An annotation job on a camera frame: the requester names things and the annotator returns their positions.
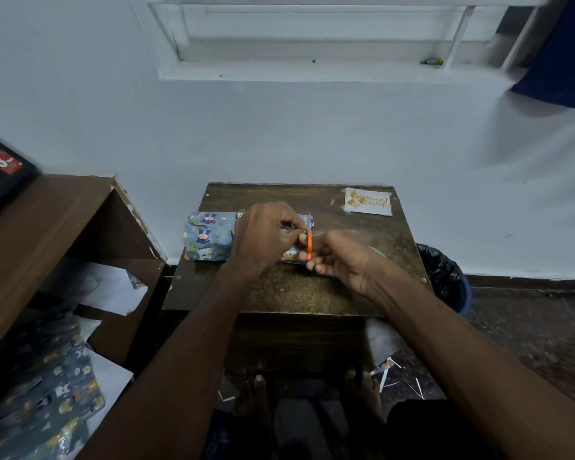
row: table top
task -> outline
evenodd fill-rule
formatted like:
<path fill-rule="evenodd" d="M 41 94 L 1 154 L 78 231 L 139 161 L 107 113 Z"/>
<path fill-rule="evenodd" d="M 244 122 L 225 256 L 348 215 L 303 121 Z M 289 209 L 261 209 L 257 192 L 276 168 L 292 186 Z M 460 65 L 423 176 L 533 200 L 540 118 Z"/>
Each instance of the table top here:
<path fill-rule="evenodd" d="M 283 200 L 301 214 L 313 215 L 315 231 L 352 229 L 400 267 L 430 287 L 396 190 L 392 186 L 356 186 L 390 192 L 392 216 L 346 213 L 346 185 L 207 185 L 199 211 L 243 211 L 255 203 Z M 186 261 L 181 255 L 165 310 L 192 310 L 211 285 L 222 262 Z M 336 279 L 320 277 L 303 265 L 277 263 L 261 276 L 243 313 L 300 313 L 309 315 L 376 316 L 369 301 L 352 294 Z"/>

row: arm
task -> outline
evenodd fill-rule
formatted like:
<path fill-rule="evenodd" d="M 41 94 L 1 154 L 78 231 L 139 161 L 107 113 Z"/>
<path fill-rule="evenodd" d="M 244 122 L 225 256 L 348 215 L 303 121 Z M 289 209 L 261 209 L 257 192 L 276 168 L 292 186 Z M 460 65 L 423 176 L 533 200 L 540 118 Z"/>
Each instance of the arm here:
<path fill-rule="evenodd" d="M 571 400 L 390 260 L 339 232 L 313 239 L 307 268 L 375 303 L 491 446 L 510 459 L 575 459 Z"/>
<path fill-rule="evenodd" d="M 199 305 L 117 402 L 78 455 L 85 459 L 200 457 L 238 310 L 262 270 L 305 229 L 283 202 L 254 205 L 236 223 L 230 260 Z"/>

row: trash bin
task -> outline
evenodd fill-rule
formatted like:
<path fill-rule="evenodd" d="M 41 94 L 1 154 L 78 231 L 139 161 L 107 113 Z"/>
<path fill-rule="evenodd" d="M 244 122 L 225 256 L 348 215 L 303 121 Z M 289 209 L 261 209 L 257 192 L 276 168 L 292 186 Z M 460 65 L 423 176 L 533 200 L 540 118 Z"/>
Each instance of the trash bin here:
<path fill-rule="evenodd" d="M 419 243 L 418 251 L 435 295 L 461 317 L 466 316 L 473 297 L 460 267 L 436 248 Z"/>

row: hand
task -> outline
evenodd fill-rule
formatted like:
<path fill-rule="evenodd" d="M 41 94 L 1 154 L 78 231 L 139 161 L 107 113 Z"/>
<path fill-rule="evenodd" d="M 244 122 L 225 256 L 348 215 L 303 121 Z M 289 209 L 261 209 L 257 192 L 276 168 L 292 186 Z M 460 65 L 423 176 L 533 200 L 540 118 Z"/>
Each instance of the hand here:
<path fill-rule="evenodd" d="M 300 243 L 307 245 L 307 235 L 299 236 Z M 299 260 L 307 259 L 307 252 L 301 251 Z M 385 269 L 392 265 L 390 260 L 376 254 L 342 231 L 328 231 L 313 237 L 313 253 L 307 261 L 307 269 L 319 274 L 334 276 L 356 293 L 367 297 L 367 286 L 373 271 L 387 263 Z"/>
<path fill-rule="evenodd" d="M 296 229 L 284 234 L 281 226 L 286 224 Z M 305 222 L 286 202 L 253 205 L 237 219 L 229 261 L 261 273 L 293 246 L 306 229 Z"/>

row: wooden table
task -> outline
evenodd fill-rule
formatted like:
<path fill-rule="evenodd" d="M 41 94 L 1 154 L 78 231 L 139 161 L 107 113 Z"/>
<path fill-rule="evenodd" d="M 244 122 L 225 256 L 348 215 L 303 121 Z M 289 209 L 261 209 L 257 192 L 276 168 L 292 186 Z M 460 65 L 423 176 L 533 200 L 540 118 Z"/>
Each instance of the wooden table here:
<path fill-rule="evenodd" d="M 207 185 L 200 211 L 241 211 L 254 203 L 284 200 L 298 213 L 311 213 L 316 231 L 353 229 L 430 287 L 418 249 L 392 186 L 358 186 L 391 192 L 392 216 L 346 213 L 345 185 Z M 211 285 L 219 262 L 191 262 L 181 257 L 165 310 L 192 310 Z M 365 317 L 378 315 L 373 305 L 333 278 L 320 277 L 301 265 L 268 268 L 254 287 L 232 334 L 226 367 L 263 367 L 320 371 L 367 357 L 362 332 Z"/>

